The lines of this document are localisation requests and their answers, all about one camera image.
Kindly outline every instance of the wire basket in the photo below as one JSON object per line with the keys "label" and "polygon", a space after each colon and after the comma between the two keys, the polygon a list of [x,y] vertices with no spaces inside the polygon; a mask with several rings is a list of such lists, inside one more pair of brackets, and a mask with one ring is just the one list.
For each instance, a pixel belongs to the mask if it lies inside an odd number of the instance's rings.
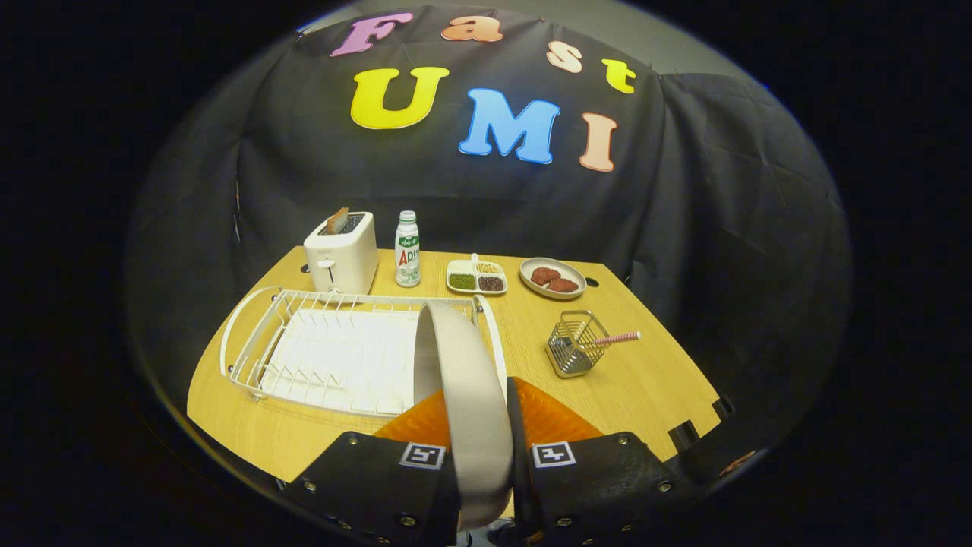
{"label": "wire basket", "polygon": [[239,356],[221,372],[259,400],[264,396],[351,414],[393,417],[412,407],[419,312],[446,304],[479,325],[483,313],[497,373],[505,364],[485,299],[402,298],[283,290],[253,329]]}
{"label": "wire basket", "polygon": [[560,378],[587,374],[604,356],[607,345],[594,342],[608,337],[601,321],[586,310],[564,311],[547,340],[547,356]]}

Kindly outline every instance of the plate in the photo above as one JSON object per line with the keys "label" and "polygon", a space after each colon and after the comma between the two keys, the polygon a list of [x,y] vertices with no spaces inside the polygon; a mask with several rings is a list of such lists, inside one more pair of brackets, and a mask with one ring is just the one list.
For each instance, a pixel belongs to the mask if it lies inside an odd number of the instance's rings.
{"label": "plate", "polygon": [[[452,276],[454,274],[468,275],[472,277],[473,288],[460,289],[454,286],[452,284]],[[501,288],[499,290],[483,289],[480,283],[484,277],[498,277]],[[449,262],[445,269],[445,286],[449,287],[449,290],[457,293],[490,295],[502,294],[506,292],[509,282],[506,280],[506,274],[503,272],[503,267],[495,262],[479,260],[479,255],[472,253],[470,260],[453,260]]]}
{"label": "plate", "polygon": [[[530,281],[530,276],[534,274],[534,270],[537,268],[549,268],[551,270],[560,272],[560,277],[576,283],[577,289],[573,292],[561,293],[551,291],[550,289],[537,285],[536,283]],[[523,264],[520,265],[520,277],[531,289],[539,292],[543,296],[556,298],[557,300],[570,300],[572,298],[577,298],[584,292],[584,289],[587,288],[587,279],[585,279],[580,272],[564,264],[563,262],[554,260],[552,258],[536,257],[524,260]]]}

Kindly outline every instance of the purple letter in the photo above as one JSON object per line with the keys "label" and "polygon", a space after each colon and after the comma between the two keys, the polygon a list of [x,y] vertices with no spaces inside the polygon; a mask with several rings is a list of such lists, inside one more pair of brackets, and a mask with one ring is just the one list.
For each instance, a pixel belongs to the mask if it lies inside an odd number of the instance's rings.
{"label": "purple letter", "polygon": [[394,14],[380,18],[362,19],[354,24],[351,34],[344,40],[340,48],[330,53],[330,56],[356,54],[371,48],[368,38],[374,36],[378,40],[388,36],[395,28],[396,22],[409,22],[412,20],[411,14]]}

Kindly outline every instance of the metal utensil holder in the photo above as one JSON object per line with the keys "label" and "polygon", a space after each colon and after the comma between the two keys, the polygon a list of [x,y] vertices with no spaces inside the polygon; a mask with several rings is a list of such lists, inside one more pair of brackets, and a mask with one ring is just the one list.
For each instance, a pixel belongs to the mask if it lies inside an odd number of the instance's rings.
{"label": "metal utensil holder", "polygon": [[560,378],[590,372],[608,348],[608,345],[596,345],[594,341],[607,336],[608,331],[594,313],[587,310],[561,313],[546,347],[554,372]]}

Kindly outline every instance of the pink straw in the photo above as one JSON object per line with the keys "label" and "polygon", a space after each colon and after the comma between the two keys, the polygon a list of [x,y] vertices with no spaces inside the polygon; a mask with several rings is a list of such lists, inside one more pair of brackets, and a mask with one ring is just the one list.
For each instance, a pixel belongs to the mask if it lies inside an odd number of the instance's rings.
{"label": "pink straw", "polygon": [[614,336],[607,336],[604,338],[599,338],[594,341],[595,346],[606,346],[608,344],[614,344],[615,342],[627,342],[629,340],[641,340],[642,331],[634,331],[624,334],[616,334]]}

